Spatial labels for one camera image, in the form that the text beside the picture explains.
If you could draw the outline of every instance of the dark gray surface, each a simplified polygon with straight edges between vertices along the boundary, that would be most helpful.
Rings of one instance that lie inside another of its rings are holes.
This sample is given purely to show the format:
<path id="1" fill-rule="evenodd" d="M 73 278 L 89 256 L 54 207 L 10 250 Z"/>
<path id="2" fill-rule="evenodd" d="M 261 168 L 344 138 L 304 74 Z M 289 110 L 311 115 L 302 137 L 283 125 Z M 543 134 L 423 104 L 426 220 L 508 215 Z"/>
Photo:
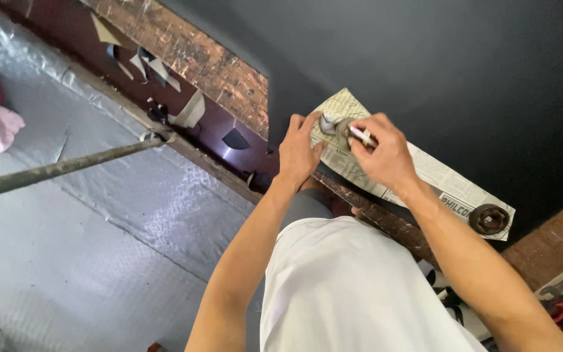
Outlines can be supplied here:
<path id="1" fill-rule="evenodd" d="M 5 105 L 26 127 L 0 175 L 137 141 L 129 114 L 0 13 Z M 0 327 L 17 352 L 182 351 L 253 205 L 168 147 L 0 195 Z M 257 351 L 263 285 L 247 316 Z"/>
<path id="2" fill-rule="evenodd" d="M 499 249 L 563 208 L 563 1 L 161 2 L 269 77 L 272 147 L 348 87 L 517 209 Z"/>

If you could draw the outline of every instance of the wooden beam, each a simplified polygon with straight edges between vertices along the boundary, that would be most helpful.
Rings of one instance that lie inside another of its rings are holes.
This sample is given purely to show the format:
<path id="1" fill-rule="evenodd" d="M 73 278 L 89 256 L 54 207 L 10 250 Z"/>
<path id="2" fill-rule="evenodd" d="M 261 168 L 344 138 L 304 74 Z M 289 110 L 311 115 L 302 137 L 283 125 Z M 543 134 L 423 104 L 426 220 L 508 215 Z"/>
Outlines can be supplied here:
<path id="1" fill-rule="evenodd" d="M 532 291 L 563 273 L 563 211 L 504 250 L 503 257 Z"/>
<path id="2" fill-rule="evenodd" d="M 268 80 L 153 0 L 81 0 L 208 98 L 268 139 Z"/>

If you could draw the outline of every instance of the black surface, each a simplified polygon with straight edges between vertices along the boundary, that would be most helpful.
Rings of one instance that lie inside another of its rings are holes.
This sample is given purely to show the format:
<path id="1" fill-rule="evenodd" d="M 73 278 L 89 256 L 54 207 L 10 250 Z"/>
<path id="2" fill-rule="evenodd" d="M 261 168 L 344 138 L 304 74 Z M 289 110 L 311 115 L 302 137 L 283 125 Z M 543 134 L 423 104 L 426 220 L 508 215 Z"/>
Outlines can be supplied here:
<path id="1" fill-rule="evenodd" d="M 509 244 L 563 208 L 563 1 L 162 2 L 268 76 L 273 147 L 348 87 L 515 207 Z"/>

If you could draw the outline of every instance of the paper scrap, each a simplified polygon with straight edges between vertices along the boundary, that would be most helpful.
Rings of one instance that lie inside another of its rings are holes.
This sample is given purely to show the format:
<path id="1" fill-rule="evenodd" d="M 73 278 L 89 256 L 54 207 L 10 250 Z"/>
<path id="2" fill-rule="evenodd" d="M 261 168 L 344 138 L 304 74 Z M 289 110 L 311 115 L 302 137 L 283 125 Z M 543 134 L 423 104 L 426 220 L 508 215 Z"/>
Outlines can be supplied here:
<path id="1" fill-rule="evenodd" d="M 126 35 L 122 34 L 116 27 L 103 18 L 98 18 L 94 13 L 90 13 L 93 18 L 94 28 L 97 31 L 99 41 L 119 45 L 123 48 L 136 50 L 137 44 L 131 41 Z"/>
<path id="2" fill-rule="evenodd" d="M 326 100 L 314 111 L 322 111 L 325 114 L 329 114 L 334 122 L 339 122 L 346 118 L 362 120 L 371 116 L 368 110 L 346 88 Z M 320 125 L 314 124 L 311 131 L 311 139 L 312 145 L 319 141 L 328 142 L 321 155 L 321 161 L 332 170 L 374 196 L 407 208 L 401 198 L 391 189 L 369 179 L 348 147 L 346 145 L 339 145 L 340 141 L 337 136 L 323 133 L 320 130 Z M 410 142 L 407 142 L 407 148 L 410 151 L 418 176 L 426 183 L 429 183 L 434 193 L 461 221 L 468 224 L 470 213 L 483 204 L 496 204 L 505 209 L 510 215 L 507 227 L 498 234 L 483 237 L 507 241 L 514 213 L 516 212 L 514 208 L 482 190 L 464 178 L 464 176 L 447 165 L 442 164 Z"/>
<path id="3" fill-rule="evenodd" d="M 205 113 L 205 99 L 203 98 L 203 92 L 197 90 L 191 99 L 188 100 L 180 114 L 169 116 L 168 122 L 172 125 L 194 128 L 203 116 L 203 113 Z"/>
<path id="4" fill-rule="evenodd" d="M 153 68 L 153 70 L 157 72 L 168 84 L 170 84 L 173 88 L 175 88 L 177 92 L 181 93 L 180 82 L 176 80 L 175 77 L 168 74 L 168 71 L 166 70 L 166 67 L 162 63 L 162 60 L 155 59 L 147 62 L 149 64 L 149 67 Z"/>
<path id="5" fill-rule="evenodd" d="M 136 68 L 138 68 L 138 71 L 140 71 L 140 73 L 143 74 L 143 77 L 145 77 L 145 81 L 148 81 L 147 73 L 145 72 L 145 67 L 143 66 L 143 61 L 140 61 L 140 57 L 136 54 L 136 55 L 134 55 L 134 57 L 129 59 L 129 62 L 131 62 L 132 65 L 136 66 Z"/>

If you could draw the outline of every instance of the man's right hand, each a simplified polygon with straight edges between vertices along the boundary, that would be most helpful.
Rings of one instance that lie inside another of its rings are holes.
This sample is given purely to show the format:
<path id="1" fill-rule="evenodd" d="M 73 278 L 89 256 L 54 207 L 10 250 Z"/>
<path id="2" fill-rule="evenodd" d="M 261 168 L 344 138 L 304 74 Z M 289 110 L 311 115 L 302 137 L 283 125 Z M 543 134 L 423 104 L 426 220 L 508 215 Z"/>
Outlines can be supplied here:
<path id="1" fill-rule="evenodd" d="M 420 181 L 414 171 L 405 136 L 384 113 L 377 113 L 366 120 L 353 121 L 350 126 L 368 130 L 379 144 L 371 152 L 364 148 L 362 142 L 349 138 L 351 153 L 371 179 L 397 194 L 405 193 L 410 185 Z"/>

